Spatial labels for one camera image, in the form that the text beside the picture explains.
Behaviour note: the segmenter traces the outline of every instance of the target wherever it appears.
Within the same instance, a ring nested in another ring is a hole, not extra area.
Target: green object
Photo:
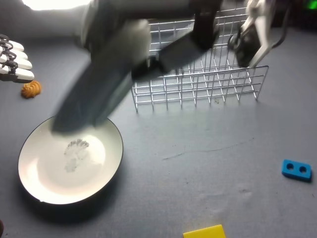
[[[314,10],[317,9],[317,0],[312,0],[307,5],[308,9]]]

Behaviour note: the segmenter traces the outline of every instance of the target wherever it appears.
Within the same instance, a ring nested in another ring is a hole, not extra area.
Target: hole in blue block
[[[301,173],[305,174],[307,170],[306,170],[306,167],[300,166],[299,171],[300,171]]]
[[[293,169],[294,169],[294,165],[293,165],[293,164],[287,164],[287,165],[286,165],[286,168],[287,168],[288,170],[293,170]]]

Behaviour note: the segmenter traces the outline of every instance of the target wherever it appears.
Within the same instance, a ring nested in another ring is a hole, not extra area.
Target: wire basket
[[[138,111],[141,104],[193,101],[195,106],[200,100],[212,102],[213,98],[234,96],[240,101],[244,95],[253,94],[259,98],[268,66],[240,68],[235,55],[228,51],[229,37],[236,33],[238,27],[246,20],[245,7],[218,12],[216,23],[219,38],[213,49],[200,59],[171,71],[169,74],[151,80],[135,83],[131,89],[134,105]],[[194,20],[172,22],[151,22],[152,43],[150,54],[155,55],[161,47],[171,43],[182,31],[193,27]]]

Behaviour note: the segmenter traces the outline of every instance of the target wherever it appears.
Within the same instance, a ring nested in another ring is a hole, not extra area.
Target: plate rim
[[[120,163],[119,163],[119,165],[118,165],[118,168],[115,170],[113,176],[112,176],[112,177],[110,178],[110,180],[109,180],[106,184],[104,184],[98,191],[96,191],[95,193],[91,194],[90,196],[88,196],[88,197],[86,197],[86,198],[84,198],[84,199],[81,199],[81,200],[78,200],[78,201],[74,201],[74,202],[68,202],[68,203],[51,203],[51,202],[41,201],[39,198],[37,198],[37,197],[35,197],[34,195],[32,195],[32,194],[29,192],[29,190],[24,186],[24,184],[23,184],[23,182],[22,182],[22,179],[21,179],[20,171],[19,171],[19,162],[20,162],[20,156],[21,156],[21,152],[22,152],[22,149],[23,149],[23,147],[24,147],[24,144],[25,144],[25,142],[28,140],[28,138],[31,136],[31,134],[32,134],[39,126],[41,126],[43,123],[47,122],[48,120],[50,120],[50,119],[52,119],[52,118],[54,118],[54,117],[55,117],[55,116],[52,116],[52,117],[46,119],[45,121],[43,121],[42,123],[40,123],[37,127],[35,127],[35,128],[31,131],[31,133],[30,133],[30,134],[27,136],[27,138],[24,140],[23,145],[22,145],[22,147],[21,147],[21,149],[20,149],[20,152],[19,152],[19,158],[18,158],[18,163],[17,163],[18,177],[19,177],[20,183],[22,184],[23,188],[28,192],[29,195],[31,195],[33,198],[35,198],[37,201],[39,201],[39,202],[41,202],[41,203],[52,204],[52,205],[68,205],[68,204],[75,204],[75,203],[78,203],[78,202],[85,201],[85,200],[87,200],[88,198],[90,198],[90,197],[96,195],[96,194],[97,194],[98,192],[100,192],[101,190],[103,190],[104,187],[106,187],[107,184],[110,183],[110,181],[113,179],[113,177],[116,175],[118,169],[120,168],[120,165],[121,165],[122,159],[123,159],[123,152],[124,152],[124,144],[123,144],[123,139],[122,139],[121,132],[120,132],[120,130],[118,129],[118,127],[113,123],[113,121],[111,121],[109,118],[107,118],[107,121],[110,121],[110,122],[114,125],[114,127],[117,129],[117,131],[119,132],[119,135],[120,135],[120,138],[121,138],[121,144],[122,144],[122,154],[121,154]]]

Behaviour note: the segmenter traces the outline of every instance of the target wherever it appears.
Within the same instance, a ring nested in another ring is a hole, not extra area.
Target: blue block
[[[282,174],[285,177],[305,182],[310,182],[312,179],[312,169],[310,165],[291,160],[283,161]]]

